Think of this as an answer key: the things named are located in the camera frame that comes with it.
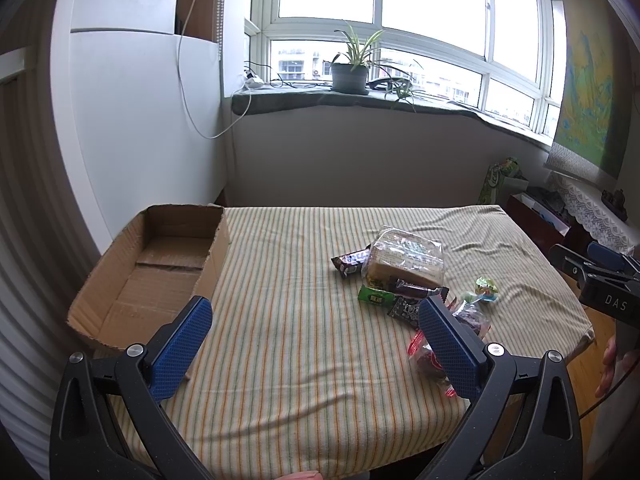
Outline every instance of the window sill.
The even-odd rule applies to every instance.
[[[247,110],[249,92],[251,92],[251,105]],[[387,95],[385,99],[385,93],[377,90],[372,90],[369,95],[363,96],[332,92],[328,87],[304,88],[301,86],[300,88],[291,88],[285,86],[274,88],[264,86],[234,94],[231,99],[231,110],[235,115],[240,116],[245,110],[246,115],[259,115],[313,106],[361,106],[416,114],[460,115],[479,120],[494,130],[524,137],[545,151],[549,151],[553,142],[551,137],[536,134],[524,126],[516,126],[506,120],[453,101],[443,101],[437,98],[416,98],[413,101],[413,105],[407,102],[396,102],[391,95]]]

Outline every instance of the blue gripper pad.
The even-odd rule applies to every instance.
[[[613,270],[614,272],[623,272],[625,270],[625,260],[622,255],[599,243],[591,242],[587,246],[587,255],[605,269]]]
[[[212,321],[211,303],[200,298],[153,362],[149,392],[155,402],[174,396]]]
[[[438,296],[430,296],[418,306],[418,325],[436,354],[459,397],[471,401],[482,392],[487,361],[478,341],[472,340]]]

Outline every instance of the human hand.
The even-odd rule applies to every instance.
[[[318,471],[303,471],[281,476],[276,480],[322,480],[322,475]]]
[[[631,368],[636,360],[640,357],[640,350],[632,350],[627,352],[622,358],[623,372],[627,372]],[[602,357],[602,364],[605,368],[602,371],[602,377],[600,378],[600,384],[596,388],[596,398],[602,397],[606,394],[613,382],[613,375],[616,367],[616,336],[612,336],[607,341],[607,347],[605,348],[604,355]]]

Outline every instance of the striped tablecloth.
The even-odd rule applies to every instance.
[[[488,339],[513,354],[573,356],[593,330],[575,296],[498,206],[454,209],[231,208],[214,325],[193,377],[163,405],[219,479],[370,470],[443,442],[465,411],[407,360],[410,327],[356,299],[332,256],[383,225],[442,241],[458,296],[481,274],[500,297]],[[121,402],[134,453],[149,462]]]

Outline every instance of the open cardboard box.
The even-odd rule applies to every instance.
[[[229,245],[216,205],[155,205],[118,234],[66,318],[92,348],[146,344],[192,296],[211,299]]]

